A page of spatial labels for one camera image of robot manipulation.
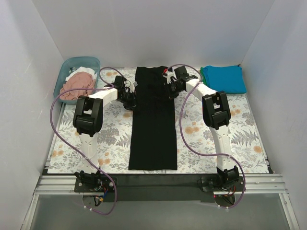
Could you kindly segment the black t shirt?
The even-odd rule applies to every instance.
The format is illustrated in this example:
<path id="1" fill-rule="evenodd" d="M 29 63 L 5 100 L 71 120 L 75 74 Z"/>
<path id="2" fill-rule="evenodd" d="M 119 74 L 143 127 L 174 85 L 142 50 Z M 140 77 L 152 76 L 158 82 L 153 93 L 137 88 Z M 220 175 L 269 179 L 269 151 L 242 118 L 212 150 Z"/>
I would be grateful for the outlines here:
<path id="1" fill-rule="evenodd" d="M 136 69 L 129 170 L 177 169 L 175 104 L 167 96 L 164 69 Z"/>

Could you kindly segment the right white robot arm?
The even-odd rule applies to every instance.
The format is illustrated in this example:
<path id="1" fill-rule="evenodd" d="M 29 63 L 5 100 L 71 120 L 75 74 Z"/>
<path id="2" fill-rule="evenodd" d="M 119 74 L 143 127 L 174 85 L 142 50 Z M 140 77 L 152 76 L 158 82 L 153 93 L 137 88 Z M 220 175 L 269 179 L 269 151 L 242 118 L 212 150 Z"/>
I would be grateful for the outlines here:
<path id="1" fill-rule="evenodd" d="M 239 169 L 232 158 L 229 139 L 229 123 L 231 113 L 226 93 L 217 92 L 206 86 L 195 75 L 189 75 L 185 66 L 174 70 L 166 68 L 162 76 L 166 78 L 166 91 L 170 99 L 176 98 L 180 92 L 186 91 L 189 98 L 194 95 L 202 102 L 202 117 L 205 125 L 211 131 L 215 145 L 217 159 L 217 175 L 207 186 L 228 190 L 239 181 Z"/>

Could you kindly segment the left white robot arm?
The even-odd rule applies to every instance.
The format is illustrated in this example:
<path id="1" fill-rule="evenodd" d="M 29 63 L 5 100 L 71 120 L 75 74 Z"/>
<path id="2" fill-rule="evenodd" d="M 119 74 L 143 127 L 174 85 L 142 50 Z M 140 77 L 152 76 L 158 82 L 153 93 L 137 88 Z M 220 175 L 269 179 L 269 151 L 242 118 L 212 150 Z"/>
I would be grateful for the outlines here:
<path id="1" fill-rule="evenodd" d="M 123 103 L 127 110 L 135 107 L 135 88 L 137 82 L 130 82 L 125 77 L 116 76 L 110 86 L 104 87 L 90 96 L 79 96 L 75 108 L 73 126 L 81 141 L 81 152 L 85 155 L 82 167 L 75 176 L 90 191 L 100 191 L 103 185 L 98 170 L 97 139 L 103 125 L 103 109 L 113 101 Z"/>

